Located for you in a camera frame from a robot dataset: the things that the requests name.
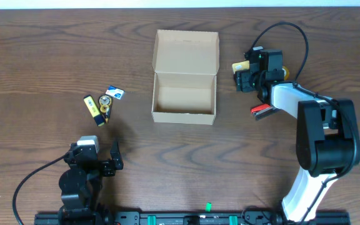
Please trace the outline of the yellow sticky note pad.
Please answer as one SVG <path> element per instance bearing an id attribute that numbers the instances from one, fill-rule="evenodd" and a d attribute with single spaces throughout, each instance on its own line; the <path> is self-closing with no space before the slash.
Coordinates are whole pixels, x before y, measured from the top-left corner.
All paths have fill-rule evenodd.
<path id="1" fill-rule="evenodd" d="M 236 62 L 232 64 L 233 74 L 236 74 L 238 71 L 244 71 L 250 69 L 249 61 Z"/>

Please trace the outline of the yellow adhesive tape roll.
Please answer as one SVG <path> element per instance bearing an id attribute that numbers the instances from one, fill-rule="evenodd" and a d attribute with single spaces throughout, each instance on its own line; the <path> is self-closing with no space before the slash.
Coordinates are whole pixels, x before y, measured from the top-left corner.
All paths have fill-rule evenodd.
<path id="1" fill-rule="evenodd" d="M 283 66 L 282 70 L 284 71 L 284 80 L 288 80 L 289 79 L 289 69 L 286 66 Z"/>

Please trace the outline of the yellow blue highlighter marker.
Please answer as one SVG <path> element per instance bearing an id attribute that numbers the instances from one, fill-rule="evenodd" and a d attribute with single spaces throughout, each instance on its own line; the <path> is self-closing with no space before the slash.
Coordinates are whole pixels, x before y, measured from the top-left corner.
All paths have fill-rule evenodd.
<path id="1" fill-rule="evenodd" d="M 86 104 L 89 112 L 91 113 L 92 118 L 94 119 L 97 126 L 105 125 L 106 121 L 104 116 L 101 114 L 97 104 L 95 103 L 91 95 L 87 95 L 83 98 L 84 103 Z"/>

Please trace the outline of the red black stapler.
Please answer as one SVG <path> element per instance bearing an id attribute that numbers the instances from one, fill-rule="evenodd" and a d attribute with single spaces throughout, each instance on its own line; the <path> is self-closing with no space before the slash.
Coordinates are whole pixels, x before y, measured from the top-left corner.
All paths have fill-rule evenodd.
<path id="1" fill-rule="evenodd" d="M 267 116 L 270 116 L 278 111 L 279 111 L 278 108 L 275 108 L 269 104 L 261 104 L 258 106 L 254 106 L 250 110 L 251 114 L 253 115 L 256 121 L 261 120 Z"/>

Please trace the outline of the cardboard box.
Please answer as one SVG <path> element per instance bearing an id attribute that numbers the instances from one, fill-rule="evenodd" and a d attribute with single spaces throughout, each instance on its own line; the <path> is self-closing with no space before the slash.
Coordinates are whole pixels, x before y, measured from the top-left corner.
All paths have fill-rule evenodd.
<path id="1" fill-rule="evenodd" d="M 216 118 L 219 34 L 158 29 L 152 59 L 155 123 L 212 125 Z"/>

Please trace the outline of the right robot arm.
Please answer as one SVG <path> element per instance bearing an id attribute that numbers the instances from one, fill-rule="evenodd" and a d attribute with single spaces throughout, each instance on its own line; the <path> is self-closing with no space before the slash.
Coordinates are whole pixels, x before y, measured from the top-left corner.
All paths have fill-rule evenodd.
<path id="1" fill-rule="evenodd" d="M 251 109 L 256 119 L 278 111 L 296 118 L 299 171 L 279 212 L 263 213 L 266 224 L 341 224 L 345 216 L 316 210 L 328 189 L 360 162 L 360 140 L 354 104 L 303 88 L 289 80 L 283 53 L 254 47 L 245 60 L 232 65 L 237 91 L 257 92 L 261 105 Z"/>

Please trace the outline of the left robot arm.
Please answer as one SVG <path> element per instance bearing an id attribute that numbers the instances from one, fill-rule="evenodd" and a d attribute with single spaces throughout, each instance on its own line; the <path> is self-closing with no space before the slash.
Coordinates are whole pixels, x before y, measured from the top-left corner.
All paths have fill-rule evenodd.
<path id="1" fill-rule="evenodd" d="M 110 158 L 98 159 L 97 136 L 83 136 L 70 145 L 63 160 L 69 166 L 59 178 L 61 201 L 59 224 L 114 224 L 110 210 L 98 202 L 103 178 L 113 177 L 124 167 L 118 140 L 112 142 Z"/>

